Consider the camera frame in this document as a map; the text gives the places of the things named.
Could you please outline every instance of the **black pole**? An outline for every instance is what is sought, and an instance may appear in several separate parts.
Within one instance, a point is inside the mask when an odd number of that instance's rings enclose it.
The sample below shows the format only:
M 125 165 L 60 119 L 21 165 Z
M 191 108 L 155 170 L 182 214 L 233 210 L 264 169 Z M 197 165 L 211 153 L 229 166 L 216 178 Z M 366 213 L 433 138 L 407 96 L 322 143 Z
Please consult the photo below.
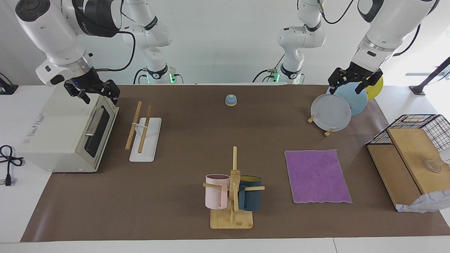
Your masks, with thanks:
M 423 88 L 429 82 L 431 82 L 433 78 L 437 77 L 437 75 L 439 75 L 439 73 L 441 73 L 448 65 L 450 65 L 450 57 L 447 58 L 447 60 L 445 60 L 441 65 L 439 65 L 439 67 L 437 67 L 436 70 L 433 71 L 433 73 L 431 73 L 421 84 L 417 86 L 410 86 L 409 88 L 416 95 L 425 95 L 425 93 L 423 92 Z

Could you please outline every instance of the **yellow plate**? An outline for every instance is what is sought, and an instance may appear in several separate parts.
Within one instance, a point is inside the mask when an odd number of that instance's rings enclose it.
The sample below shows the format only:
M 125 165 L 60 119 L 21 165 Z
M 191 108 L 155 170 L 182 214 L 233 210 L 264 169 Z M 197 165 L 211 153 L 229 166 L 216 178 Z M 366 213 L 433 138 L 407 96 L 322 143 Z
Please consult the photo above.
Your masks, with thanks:
M 383 77 L 378 80 L 378 82 L 375 84 L 375 86 L 368 86 L 366 88 L 367 91 L 367 100 L 372 100 L 378 94 L 380 94 L 381 90 L 383 89 Z

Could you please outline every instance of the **white wall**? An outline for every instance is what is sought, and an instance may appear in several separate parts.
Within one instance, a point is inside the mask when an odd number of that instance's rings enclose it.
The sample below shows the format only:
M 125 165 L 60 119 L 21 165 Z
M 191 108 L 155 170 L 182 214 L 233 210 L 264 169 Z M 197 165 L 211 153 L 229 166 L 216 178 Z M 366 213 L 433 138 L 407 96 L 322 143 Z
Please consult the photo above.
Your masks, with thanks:
M 3 1 L 7 1 L 11 9 L 3 8 Z M 0 0 L 1 11 L 9 12 L 0 16 L 0 71 L 19 84 L 36 84 L 34 69 L 44 58 L 24 37 L 12 16 L 16 2 Z M 348 2 L 327 1 L 325 13 L 328 20 L 336 20 Z M 336 67 L 348 67 L 357 45 L 369 28 L 369 24 L 359 15 L 356 3 L 340 23 L 322 24 L 327 38 L 321 48 L 303 50 L 306 58 L 303 65 L 305 83 L 327 83 L 328 76 Z M 172 31 L 172 45 L 162 48 L 166 61 L 183 75 L 186 83 L 251 81 L 260 70 L 274 67 L 283 54 L 277 43 L 279 30 L 302 25 L 297 18 L 295 0 L 153 0 L 150 4 L 159 20 Z M 425 48 L 430 47 L 450 25 L 449 9 L 450 1 L 440 2 L 423 22 L 418 40 L 408 54 L 386 63 L 383 68 L 385 77 L 404 75 L 411 66 L 440 63 L 428 63 L 416 56 L 428 57 L 422 54 Z M 124 18 L 123 26 L 129 24 L 131 22 Z M 129 59 L 131 48 L 123 43 L 121 36 L 79 37 L 88 52 L 94 53 L 96 68 L 120 68 Z M 144 61 L 137 54 L 127 70 L 101 73 L 101 77 L 113 79 L 119 84 L 131 83 L 136 70 L 142 67 Z

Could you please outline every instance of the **mug handle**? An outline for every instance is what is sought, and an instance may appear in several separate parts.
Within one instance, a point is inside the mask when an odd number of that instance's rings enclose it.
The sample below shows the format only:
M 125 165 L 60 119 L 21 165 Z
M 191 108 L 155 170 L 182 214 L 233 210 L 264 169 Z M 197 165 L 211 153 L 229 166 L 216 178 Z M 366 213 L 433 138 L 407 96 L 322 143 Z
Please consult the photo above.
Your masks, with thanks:
M 239 203 L 239 209 L 244 210 L 245 207 L 245 185 L 241 185 L 239 186 L 239 198 L 238 198 L 238 203 Z
M 227 187 L 227 185 L 224 185 L 224 184 L 220 184 L 221 186 L 222 186 L 222 193 L 221 193 L 221 195 L 220 195 L 220 206 L 219 206 L 219 208 L 220 209 L 225 209 L 226 208 L 226 206 L 227 206 L 227 196 L 228 196 L 228 187 Z

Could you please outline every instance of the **pink mug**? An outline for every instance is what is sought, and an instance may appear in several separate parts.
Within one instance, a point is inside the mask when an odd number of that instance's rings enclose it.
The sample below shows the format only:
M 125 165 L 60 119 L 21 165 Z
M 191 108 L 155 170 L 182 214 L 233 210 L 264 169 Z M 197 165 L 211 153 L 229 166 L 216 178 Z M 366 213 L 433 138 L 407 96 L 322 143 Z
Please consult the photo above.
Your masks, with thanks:
M 228 206 L 228 187 L 230 177 L 223 174 L 210 174 L 206 176 L 206 182 L 212 185 L 220 185 L 222 189 L 205 187 L 205 206 L 209 209 L 225 209 Z

